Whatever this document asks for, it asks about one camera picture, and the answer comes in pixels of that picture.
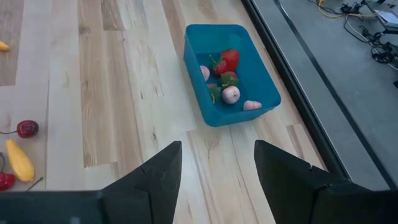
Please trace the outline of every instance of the plastic bin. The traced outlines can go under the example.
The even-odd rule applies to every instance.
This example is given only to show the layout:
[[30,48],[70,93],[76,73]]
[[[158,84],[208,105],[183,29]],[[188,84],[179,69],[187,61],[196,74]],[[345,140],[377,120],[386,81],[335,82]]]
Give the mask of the plastic bin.
[[[222,98],[215,104],[211,101],[207,83],[219,80],[211,71],[213,58],[220,57],[222,51],[234,48],[239,51],[239,65],[236,75],[241,97],[233,105]],[[192,24],[185,30],[184,61],[191,79],[193,90],[205,123],[217,127],[249,121],[280,104],[280,95],[267,69],[245,28],[239,25]],[[200,65],[210,69],[210,78],[205,82]],[[254,100],[262,103],[262,108],[243,111],[243,103]]]

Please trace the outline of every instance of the yellow squash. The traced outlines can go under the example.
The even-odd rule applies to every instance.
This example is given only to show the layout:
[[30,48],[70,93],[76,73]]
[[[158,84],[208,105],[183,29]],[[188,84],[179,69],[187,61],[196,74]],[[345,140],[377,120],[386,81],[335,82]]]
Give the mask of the yellow squash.
[[24,151],[12,139],[6,140],[8,159],[14,170],[15,176],[24,182],[33,181],[35,170],[32,162],[26,156]]
[[10,47],[8,47],[7,44],[5,44],[5,43],[3,43],[3,42],[0,41],[0,50],[1,50],[1,51],[7,51],[7,50],[9,50],[9,49],[10,49]]

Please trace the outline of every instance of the yellow cable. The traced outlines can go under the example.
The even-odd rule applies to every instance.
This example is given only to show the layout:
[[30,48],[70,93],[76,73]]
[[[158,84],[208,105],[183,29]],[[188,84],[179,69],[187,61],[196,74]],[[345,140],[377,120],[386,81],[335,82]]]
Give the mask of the yellow cable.
[[[341,16],[344,16],[344,15],[332,16],[332,15],[329,15],[329,14],[323,12],[323,10],[322,10],[322,8],[321,8],[321,4],[322,4],[324,1],[325,1],[325,0],[319,0],[319,3],[318,3],[318,10],[319,10],[319,12],[320,12],[322,15],[324,15],[325,17],[330,18],[330,19],[336,19],[336,18],[339,18],[339,17],[341,17]],[[350,14],[348,14],[348,15],[349,15],[349,16],[356,16],[356,17],[376,17],[377,15],[380,15],[380,13],[367,14],[367,15],[350,13]]]

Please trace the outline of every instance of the wooden floor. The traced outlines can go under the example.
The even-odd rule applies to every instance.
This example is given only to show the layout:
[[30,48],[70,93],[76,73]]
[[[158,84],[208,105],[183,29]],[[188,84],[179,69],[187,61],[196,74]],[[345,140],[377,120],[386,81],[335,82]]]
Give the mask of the wooden floor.
[[[282,104],[251,122],[205,125],[182,61],[194,23],[244,26]],[[11,136],[45,179],[34,190],[103,188],[179,140],[175,223],[274,223],[254,141],[323,167],[240,0],[2,0],[0,40],[11,46],[0,53],[0,129],[41,127],[33,139]]]

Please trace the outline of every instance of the black metal rail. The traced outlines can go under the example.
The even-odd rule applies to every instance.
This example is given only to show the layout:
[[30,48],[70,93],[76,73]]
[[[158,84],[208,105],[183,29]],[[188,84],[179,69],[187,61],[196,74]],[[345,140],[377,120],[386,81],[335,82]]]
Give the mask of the black metal rail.
[[241,1],[246,8],[246,11],[248,12],[249,17],[251,18],[264,46],[271,56],[271,59],[290,96],[292,97],[293,102],[296,105],[297,110],[300,113],[316,147],[318,148],[327,169],[341,177],[350,179],[342,161],[337,156],[335,148],[331,144],[326,132],[323,130],[321,124],[315,116],[315,112],[308,102],[307,97],[304,95],[301,86],[299,85],[290,67],[287,65],[287,62],[278,48],[276,41],[271,35],[269,28],[261,19],[259,12],[251,0]]

